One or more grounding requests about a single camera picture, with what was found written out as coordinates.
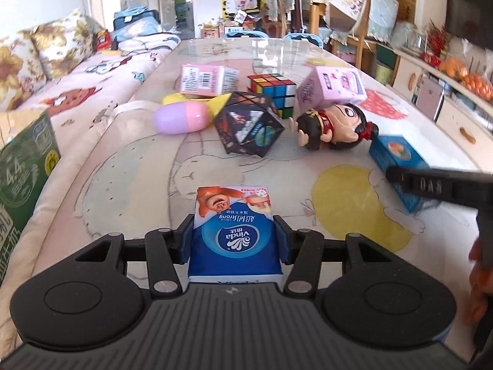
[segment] blue tissue pack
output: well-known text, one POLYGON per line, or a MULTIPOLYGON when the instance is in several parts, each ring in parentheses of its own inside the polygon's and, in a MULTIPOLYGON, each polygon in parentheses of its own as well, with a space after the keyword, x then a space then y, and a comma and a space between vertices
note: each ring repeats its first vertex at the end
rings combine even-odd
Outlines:
POLYGON ((282 282, 267 188, 197 190, 188 278, 195 283, 282 282))
MULTIPOLYGON (((402 136, 379 135, 371 143, 370 156, 383 172, 389 166, 430 168, 426 161, 423 160, 411 144, 402 136)), ((394 184, 393 188, 410 213, 415 213, 428 207, 437 207, 440 204, 437 200, 423 199, 412 194, 404 193, 399 185, 394 184)))

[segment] television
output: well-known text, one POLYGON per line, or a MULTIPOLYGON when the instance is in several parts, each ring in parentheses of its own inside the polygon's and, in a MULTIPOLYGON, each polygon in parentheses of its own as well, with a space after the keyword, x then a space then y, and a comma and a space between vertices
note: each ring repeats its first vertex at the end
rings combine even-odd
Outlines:
POLYGON ((493 0, 448 0, 447 32, 493 50, 493 0))

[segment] floral pillow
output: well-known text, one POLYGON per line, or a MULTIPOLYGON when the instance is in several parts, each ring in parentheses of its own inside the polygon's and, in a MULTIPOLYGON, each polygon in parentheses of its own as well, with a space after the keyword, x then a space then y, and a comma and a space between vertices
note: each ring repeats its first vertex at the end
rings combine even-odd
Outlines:
POLYGON ((31 38, 49 79, 71 73, 92 54, 92 33, 87 19, 79 10, 63 19, 37 26, 31 38))
POLYGON ((0 111, 14 110, 46 84, 29 34, 0 39, 0 111))

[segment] human hand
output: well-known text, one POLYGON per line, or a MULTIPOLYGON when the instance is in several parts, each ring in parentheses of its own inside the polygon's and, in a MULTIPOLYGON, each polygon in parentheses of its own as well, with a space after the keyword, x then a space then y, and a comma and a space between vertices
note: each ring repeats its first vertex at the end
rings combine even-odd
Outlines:
POLYGON ((493 295, 493 268, 481 266, 482 245, 478 238, 469 253, 469 260, 476 264, 469 276, 471 294, 466 306, 465 322, 472 325, 479 323, 488 309, 488 295, 493 295))

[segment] drawer handle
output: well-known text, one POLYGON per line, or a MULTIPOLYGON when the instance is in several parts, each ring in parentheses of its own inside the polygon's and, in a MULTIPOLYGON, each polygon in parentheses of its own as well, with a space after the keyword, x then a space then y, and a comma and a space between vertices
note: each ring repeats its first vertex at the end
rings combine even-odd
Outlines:
POLYGON ((469 143, 476 144, 476 138, 474 136, 468 134, 464 127, 460 127, 459 131, 460 131, 460 134, 462 136, 464 136, 469 143))
POLYGON ((409 78, 409 83, 407 85, 407 88, 409 89, 410 92, 413 91, 413 84, 414 84, 414 81, 416 80, 416 77, 417 77, 416 73, 413 73, 411 75, 411 77, 409 78))

